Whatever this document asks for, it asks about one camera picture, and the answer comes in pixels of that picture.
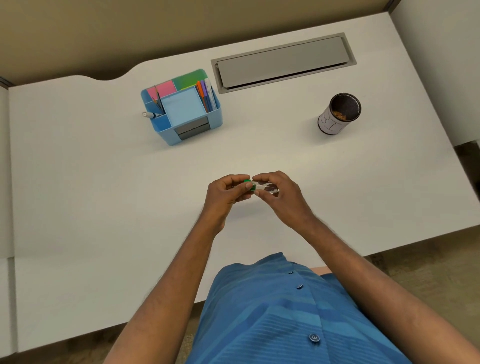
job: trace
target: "person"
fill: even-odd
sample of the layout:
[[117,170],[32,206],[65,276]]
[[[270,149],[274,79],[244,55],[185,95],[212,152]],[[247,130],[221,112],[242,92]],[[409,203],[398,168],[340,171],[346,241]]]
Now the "person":
[[[105,364],[174,363],[215,236],[248,175],[208,186],[197,222],[164,275],[123,329]],[[300,234],[332,274],[318,276],[273,254],[220,270],[187,363],[480,363],[453,326],[339,239],[285,173],[262,173],[277,195],[255,191]]]

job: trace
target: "hand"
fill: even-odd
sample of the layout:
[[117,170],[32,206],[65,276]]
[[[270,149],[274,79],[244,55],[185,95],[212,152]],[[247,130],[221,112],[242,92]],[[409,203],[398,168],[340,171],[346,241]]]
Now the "hand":
[[301,194],[300,187],[281,171],[261,173],[252,177],[253,181],[273,182],[279,189],[278,196],[265,190],[256,190],[255,194],[268,203],[278,218],[298,233],[311,223],[318,221]]
[[253,184],[243,182],[248,179],[248,174],[229,174],[210,183],[198,221],[212,226],[215,234],[221,232],[233,204],[252,196]]

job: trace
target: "left hand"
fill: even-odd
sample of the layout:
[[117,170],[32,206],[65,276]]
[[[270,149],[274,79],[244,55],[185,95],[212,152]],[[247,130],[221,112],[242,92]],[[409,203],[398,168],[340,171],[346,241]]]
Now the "left hand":
[[210,183],[198,222],[212,226],[215,234],[221,232],[233,204],[252,196],[253,184],[243,182],[248,179],[248,174],[229,174]]

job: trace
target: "light blue sticky note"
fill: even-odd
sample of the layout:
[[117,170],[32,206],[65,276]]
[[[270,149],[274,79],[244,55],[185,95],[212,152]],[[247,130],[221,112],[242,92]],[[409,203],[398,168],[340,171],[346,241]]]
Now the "light blue sticky note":
[[195,87],[186,88],[161,98],[172,127],[206,115],[206,111]]

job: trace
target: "green sticky note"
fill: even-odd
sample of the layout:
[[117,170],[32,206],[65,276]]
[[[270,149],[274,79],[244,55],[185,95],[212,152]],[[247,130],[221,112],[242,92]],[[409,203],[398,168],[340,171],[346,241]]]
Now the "green sticky note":
[[180,91],[184,88],[195,85],[197,81],[204,80],[205,78],[208,78],[206,72],[200,69],[184,74],[183,76],[175,77],[172,81],[175,88]]

